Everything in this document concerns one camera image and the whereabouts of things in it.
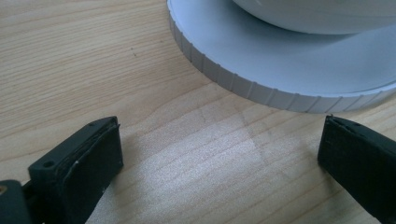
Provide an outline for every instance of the wood grain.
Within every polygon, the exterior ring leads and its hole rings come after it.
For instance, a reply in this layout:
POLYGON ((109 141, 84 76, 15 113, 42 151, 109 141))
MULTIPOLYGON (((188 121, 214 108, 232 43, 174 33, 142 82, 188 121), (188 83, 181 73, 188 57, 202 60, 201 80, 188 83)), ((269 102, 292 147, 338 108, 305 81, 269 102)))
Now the wood grain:
MULTIPOLYGON (((395 106, 337 116, 396 138, 395 106)), ((0 1, 0 179, 112 115, 125 167, 89 223, 377 223, 318 167, 325 115, 211 82, 164 0, 0 1)))

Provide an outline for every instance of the wooden table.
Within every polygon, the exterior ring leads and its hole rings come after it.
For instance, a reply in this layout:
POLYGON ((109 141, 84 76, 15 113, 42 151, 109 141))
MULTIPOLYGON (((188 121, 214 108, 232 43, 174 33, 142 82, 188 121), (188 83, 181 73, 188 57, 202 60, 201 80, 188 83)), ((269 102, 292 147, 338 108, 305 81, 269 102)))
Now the wooden table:
MULTIPOLYGON (((0 179, 118 116, 125 167, 89 223, 377 223, 318 167, 325 115, 242 99, 178 49, 164 0, 0 1, 0 179)), ((396 138, 396 97, 341 113, 396 138)))

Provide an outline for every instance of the black plastic piece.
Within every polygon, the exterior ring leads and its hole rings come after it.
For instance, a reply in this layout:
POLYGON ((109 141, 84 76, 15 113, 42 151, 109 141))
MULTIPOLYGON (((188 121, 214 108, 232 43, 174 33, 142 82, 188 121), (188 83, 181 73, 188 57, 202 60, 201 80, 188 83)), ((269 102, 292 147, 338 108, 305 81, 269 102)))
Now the black plastic piece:
MULTIPOLYGON (((34 162, 29 167, 31 180, 22 189, 10 182, 7 192, 12 195, 0 195, 0 209, 7 204, 21 211, 25 207, 30 216, 18 220, 14 213, 9 223, 85 223, 123 166, 119 127, 116 117, 87 124, 34 162)), ((3 216, 0 223, 5 223, 3 216)))
POLYGON ((318 163, 381 223, 396 223, 396 142, 328 116, 318 163))

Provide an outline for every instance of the white plastic base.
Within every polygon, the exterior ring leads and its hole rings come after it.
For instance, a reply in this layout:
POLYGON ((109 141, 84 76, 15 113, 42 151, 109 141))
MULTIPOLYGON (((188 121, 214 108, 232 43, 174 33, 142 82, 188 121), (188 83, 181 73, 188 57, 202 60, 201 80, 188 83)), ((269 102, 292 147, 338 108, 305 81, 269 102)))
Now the white plastic base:
POLYGON ((229 91, 279 109, 334 113, 396 92, 396 26, 308 35, 261 21, 231 0, 168 0, 180 49, 229 91))

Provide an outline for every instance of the screw hole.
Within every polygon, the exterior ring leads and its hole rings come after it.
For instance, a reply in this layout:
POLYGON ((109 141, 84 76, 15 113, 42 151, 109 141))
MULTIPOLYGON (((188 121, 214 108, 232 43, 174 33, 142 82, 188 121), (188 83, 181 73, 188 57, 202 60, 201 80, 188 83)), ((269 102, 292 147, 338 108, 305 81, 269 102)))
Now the screw hole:
POLYGON ((43 166, 44 166, 45 168, 50 168, 50 167, 53 166, 53 165, 55 165, 55 162, 54 162, 54 161, 46 161, 46 162, 44 162, 44 164, 43 164, 43 166))
POLYGON ((2 194, 4 194, 6 191, 7 191, 7 186, 1 185, 1 186, 0 186, 0 196, 1 196, 2 194))

